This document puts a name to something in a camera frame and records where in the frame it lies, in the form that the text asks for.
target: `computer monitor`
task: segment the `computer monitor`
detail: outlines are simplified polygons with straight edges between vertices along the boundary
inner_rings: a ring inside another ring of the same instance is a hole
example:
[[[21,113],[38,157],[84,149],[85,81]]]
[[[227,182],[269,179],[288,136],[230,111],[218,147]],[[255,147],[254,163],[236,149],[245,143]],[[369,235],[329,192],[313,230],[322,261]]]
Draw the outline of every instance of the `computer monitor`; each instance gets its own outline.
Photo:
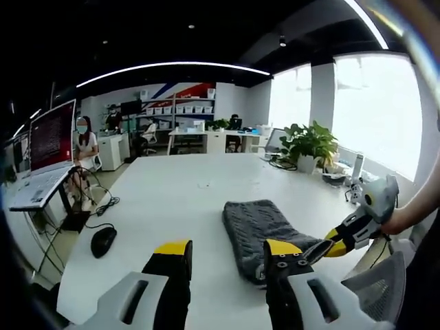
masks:
[[[240,119],[240,118],[232,118],[230,121],[229,121],[229,129],[231,130],[231,131],[238,131],[238,130],[240,130],[241,129],[241,124],[242,124],[242,119]]]
[[[121,115],[128,116],[142,112],[142,101],[136,100],[121,104]]]
[[[72,161],[72,129],[76,100],[35,118],[30,124],[30,169]]]

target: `mesh chair back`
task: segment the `mesh chair back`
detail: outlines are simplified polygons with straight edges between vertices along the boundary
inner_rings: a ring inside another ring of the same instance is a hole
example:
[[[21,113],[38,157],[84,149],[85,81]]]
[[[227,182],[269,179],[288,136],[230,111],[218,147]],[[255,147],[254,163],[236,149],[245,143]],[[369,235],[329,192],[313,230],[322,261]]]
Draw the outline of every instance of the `mesh chair back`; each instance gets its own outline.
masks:
[[[280,141],[280,138],[282,136],[285,136],[286,138],[289,137],[289,135],[286,132],[284,132],[283,129],[272,129],[272,132],[270,133],[269,141],[267,141],[264,151],[266,153],[279,153],[280,150],[283,148],[283,145],[281,144]]]
[[[402,308],[405,293],[405,262],[401,252],[391,256],[375,267],[342,281],[360,301],[362,311],[376,321],[393,324]]]

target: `ceiling light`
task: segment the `ceiling light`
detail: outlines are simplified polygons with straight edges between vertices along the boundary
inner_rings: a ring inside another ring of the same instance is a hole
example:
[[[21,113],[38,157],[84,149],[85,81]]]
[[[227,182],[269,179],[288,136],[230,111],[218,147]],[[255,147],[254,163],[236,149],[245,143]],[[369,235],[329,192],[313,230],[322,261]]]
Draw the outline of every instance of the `ceiling light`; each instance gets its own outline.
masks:
[[[16,130],[16,132],[15,132],[15,134],[12,136],[12,138],[15,138],[15,137],[17,136],[17,134],[20,133],[20,131],[23,129],[24,126],[25,126],[24,124],[21,125],[21,126],[19,127],[19,129]]]
[[[280,46],[281,47],[286,47],[286,38],[284,36],[280,36]]]
[[[38,115],[40,111],[41,111],[41,109],[38,109],[37,111],[35,111],[34,114],[29,117],[29,119],[32,119],[33,117]]]
[[[368,29],[370,29],[371,33],[376,38],[377,42],[380,44],[380,47],[382,47],[383,50],[388,49],[388,45],[386,44],[386,41],[384,37],[380,34],[379,30],[377,29],[376,25],[374,25],[373,21],[370,19],[370,17],[363,11],[363,9],[358,5],[358,3],[355,0],[344,0],[347,5],[353,9],[357,15],[361,18],[361,20],[364,21],[365,25]]]
[[[207,65],[211,67],[227,67],[229,69],[238,69],[243,71],[249,71],[254,72],[255,74],[263,74],[265,76],[270,76],[269,72],[264,72],[260,70],[251,69],[249,67],[240,67],[238,65],[231,65],[231,64],[221,64],[221,63],[209,63],[209,62],[165,62],[165,63],[153,63],[153,64],[145,64],[145,65],[138,65],[137,67],[127,67],[126,69],[121,69],[118,71],[110,72],[109,74],[103,74],[99,77],[92,78],[88,81],[82,82],[79,85],[76,85],[76,87],[81,87],[86,84],[92,83],[93,81],[97,81],[99,79],[112,76],[114,74],[121,74],[122,72],[137,70],[137,69],[146,69],[147,67],[165,67],[168,65]]]

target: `laptop screen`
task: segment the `laptop screen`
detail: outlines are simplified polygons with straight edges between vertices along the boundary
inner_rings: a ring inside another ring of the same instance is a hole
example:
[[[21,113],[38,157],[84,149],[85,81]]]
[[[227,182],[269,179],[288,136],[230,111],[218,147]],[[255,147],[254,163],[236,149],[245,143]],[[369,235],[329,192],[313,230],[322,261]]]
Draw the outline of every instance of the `laptop screen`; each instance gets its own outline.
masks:
[[[75,100],[44,113],[30,127],[31,171],[72,160]]]

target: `computer mouse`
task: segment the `computer mouse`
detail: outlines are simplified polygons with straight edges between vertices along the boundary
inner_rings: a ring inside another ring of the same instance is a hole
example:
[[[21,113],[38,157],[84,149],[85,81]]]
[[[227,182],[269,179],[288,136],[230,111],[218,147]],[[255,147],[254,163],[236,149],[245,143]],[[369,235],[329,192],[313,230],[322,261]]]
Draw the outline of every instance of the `computer mouse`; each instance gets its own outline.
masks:
[[[104,256],[107,251],[109,251],[109,248],[111,247],[111,244],[113,243],[117,233],[118,232],[115,228],[106,227],[94,234],[93,238],[91,239],[90,250],[95,258],[99,259],[100,257]]]

